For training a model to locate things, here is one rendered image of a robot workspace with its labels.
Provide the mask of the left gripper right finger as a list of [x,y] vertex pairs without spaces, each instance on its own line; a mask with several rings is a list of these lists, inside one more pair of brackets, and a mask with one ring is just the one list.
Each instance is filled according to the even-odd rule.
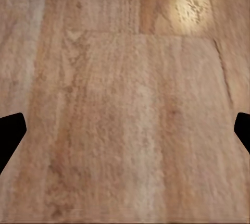
[[250,114],[238,113],[235,120],[234,132],[250,153]]

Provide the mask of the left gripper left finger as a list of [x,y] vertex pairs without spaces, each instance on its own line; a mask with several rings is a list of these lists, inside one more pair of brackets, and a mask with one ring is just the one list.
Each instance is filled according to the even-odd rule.
[[0,174],[27,132],[22,113],[0,118]]

